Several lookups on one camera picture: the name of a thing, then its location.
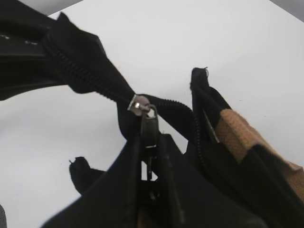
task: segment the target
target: zipper pull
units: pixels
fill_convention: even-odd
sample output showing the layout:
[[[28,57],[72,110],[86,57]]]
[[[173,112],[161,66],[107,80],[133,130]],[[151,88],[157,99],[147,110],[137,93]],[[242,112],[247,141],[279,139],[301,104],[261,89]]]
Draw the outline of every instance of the zipper pull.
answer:
[[[145,148],[154,148],[157,144],[159,128],[156,107],[145,96],[134,95],[128,110],[142,117],[141,138]]]
[[[155,148],[157,145],[159,128],[158,117],[156,107],[152,104],[147,106],[152,110],[152,116],[149,116],[147,112],[142,113],[142,125],[141,125],[141,137],[145,148]]]

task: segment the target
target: tan fabric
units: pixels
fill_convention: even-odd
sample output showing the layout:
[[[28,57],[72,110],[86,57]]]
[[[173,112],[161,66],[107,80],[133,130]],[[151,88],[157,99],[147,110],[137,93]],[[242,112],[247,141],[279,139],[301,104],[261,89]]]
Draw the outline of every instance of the tan fabric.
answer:
[[[262,145],[283,165],[282,173],[286,177],[297,195],[304,202],[304,170],[303,167],[284,160],[238,113],[225,109],[220,113],[220,120],[215,129],[218,139],[233,154],[238,163],[241,163],[247,151],[254,145]]]

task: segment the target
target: white surface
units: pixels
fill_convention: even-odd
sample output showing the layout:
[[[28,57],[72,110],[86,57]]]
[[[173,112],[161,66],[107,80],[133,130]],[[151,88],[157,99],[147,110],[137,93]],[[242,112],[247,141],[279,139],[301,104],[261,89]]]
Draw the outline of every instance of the white surface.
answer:
[[[64,12],[99,35],[133,89],[191,106],[193,67],[285,158],[304,165],[304,24],[265,0],[85,0]],[[38,227],[78,194],[69,159],[106,169],[124,144],[115,105],[68,87],[0,103],[0,203],[9,228]],[[182,151],[186,141],[173,133]]]
[[[304,22],[303,0],[271,0],[271,1]]]

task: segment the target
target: zipper teeth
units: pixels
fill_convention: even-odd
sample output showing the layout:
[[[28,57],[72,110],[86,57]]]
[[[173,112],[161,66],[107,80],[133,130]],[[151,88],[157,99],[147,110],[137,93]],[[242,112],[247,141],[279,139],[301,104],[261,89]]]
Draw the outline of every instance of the zipper teeth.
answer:
[[[104,88],[101,86],[96,85],[98,83],[98,79],[96,76],[92,75],[87,70],[81,68],[77,64],[75,64],[72,60],[70,60],[65,54],[63,54],[52,42],[51,38],[48,37],[44,42],[46,42],[46,45],[44,46],[46,48],[46,51],[52,56],[52,58],[59,64],[59,67],[64,70],[67,74],[75,75],[78,80],[81,80],[82,82],[86,82],[90,84],[92,88],[94,88],[97,91],[101,91],[102,95],[110,98],[111,100],[114,100],[116,102],[123,102],[126,104],[129,104],[130,99],[127,99],[126,96],[120,95],[119,93],[113,92],[109,88]],[[87,80],[87,78],[91,78],[94,80],[94,82],[90,82]],[[173,101],[173,100],[166,100],[162,99],[162,102],[155,103],[156,106],[171,106],[171,107],[180,107],[185,110],[191,111],[186,105],[183,103]]]
[[[192,99],[193,99],[193,103],[194,103],[194,106],[196,104],[196,98],[195,98],[195,95],[192,94]],[[196,133],[195,133],[195,142],[196,142],[196,149],[197,149],[197,152],[199,154],[199,159],[200,159],[200,163],[201,163],[201,166],[203,167],[203,169],[205,170],[205,172],[207,173],[207,175],[209,177],[211,177],[210,175],[210,171],[208,170],[207,168],[207,165],[205,163],[205,159],[203,157],[203,152],[202,152],[202,149],[201,149],[201,143],[200,143],[200,122],[197,118],[197,115],[193,112],[193,116],[194,116],[194,123],[195,123],[195,130],[196,130]]]
[[[46,51],[50,54],[54,61],[57,62],[59,67],[63,70],[65,74],[74,75],[75,78],[81,83],[89,84],[91,89],[94,89],[96,92],[104,95],[105,97],[114,100],[115,102],[120,102],[124,104],[129,104],[130,99],[128,95],[123,95],[118,91],[113,92],[113,86],[107,84],[108,88],[100,86],[100,77],[97,77],[94,74],[91,74],[89,71],[75,64],[70,60],[65,54],[63,54],[56,45],[53,44],[50,37],[44,41]]]

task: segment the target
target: black zipper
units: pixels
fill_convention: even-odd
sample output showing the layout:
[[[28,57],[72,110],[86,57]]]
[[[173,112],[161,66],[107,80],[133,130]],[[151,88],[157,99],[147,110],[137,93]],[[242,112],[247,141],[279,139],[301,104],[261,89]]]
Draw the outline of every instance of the black zipper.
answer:
[[[105,97],[124,105],[128,105],[134,94],[124,93],[121,89],[116,89],[109,81],[103,86],[100,86],[100,77],[90,73],[85,68],[76,64],[68,56],[66,56],[59,48],[52,42],[51,38],[43,40],[43,47],[52,60],[54,60],[65,75],[73,76],[79,83],[84,83],[92,91],[96,91]]]
[[[48,36],[46,39],[43,40],[43,47],[45,48],[46,52],[49,56],[58,64],[58,66],[63,70],[65,75],[71,75],[75,79],[77,79],[80,83],[87,84],[92,91],[96,91],[105,97],[128,106],[130,101],[132,100],[134,93],[130,94],[129,92],[125,92],[122,89],[118,89],[115,85],[109,84],[108,81],[100,85],[100,77],[90,73],[85,68],[81,67],[80,65],[76,64],[73,60],[71,60],[66,54],[64,54],[52,41],[51,37]],[[175,108],[180,109],[182,112],[192,112],[186,105],[173,101],[173,100],[166,100],[166,99],[157,99],[157,102],[154,102],[154,99],[149,99],[151,104],[155,105],[161,111],[166,110],[167,108]],[[201,140],[200,140],[200,123],[196,114],[192,112],[194,117],[194,124],[195,124],[195,134],[194,134],[194,142],[196,144],[197,153],[199,154],[199,160],[202,165],[203,170],[209,174],[207,169],[206,163],[204,161],[204,156],[202,153],[201,147]]]
[[[199,155],[199,160],[200,160],[200,168],[203,172],[203,174],[205,175],[205,177],[207,178],[211,178],[211,174],[209,169],[207,168],[206,162],[205,162],[205,158],[203,155],[203,151],[202,151],[202,145],[201,145],[201,127],[200,127],[200,121],[199,121],[199,117],[197,114],[197,101],[196,101],[196,97],[195,97],[195,92],[192,92],[192,102],[193,102],[193,117],[194,117],[194,123],[195,123],[195,144],[196,144],[196,150],[198,152]]]

